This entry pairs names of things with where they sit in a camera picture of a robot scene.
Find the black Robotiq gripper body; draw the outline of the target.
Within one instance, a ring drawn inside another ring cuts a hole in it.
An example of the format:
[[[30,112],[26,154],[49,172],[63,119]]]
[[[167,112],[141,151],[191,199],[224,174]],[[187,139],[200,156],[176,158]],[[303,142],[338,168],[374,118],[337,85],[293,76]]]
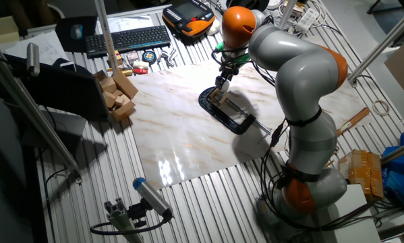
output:
[[[222,61],[219,71],[221,72],[219,75],[221,80],[231,80],[234,76],[238,75],[239,64],[235,61]]]

